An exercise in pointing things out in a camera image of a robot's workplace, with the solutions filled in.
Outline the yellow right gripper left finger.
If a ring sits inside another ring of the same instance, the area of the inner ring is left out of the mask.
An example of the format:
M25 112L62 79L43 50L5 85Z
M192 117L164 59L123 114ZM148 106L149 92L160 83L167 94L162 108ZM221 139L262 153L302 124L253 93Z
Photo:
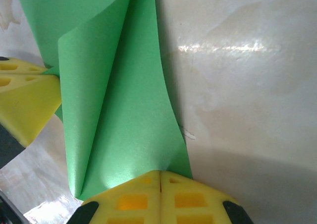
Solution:
M160 171L147 172L87 199L68 223L159 224Z

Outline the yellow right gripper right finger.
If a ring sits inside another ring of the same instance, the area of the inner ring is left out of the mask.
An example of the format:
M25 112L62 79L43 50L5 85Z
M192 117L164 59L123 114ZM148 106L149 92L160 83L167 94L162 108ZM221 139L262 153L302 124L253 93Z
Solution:
M160 173L162 224L252 224L233 197L170 171Z

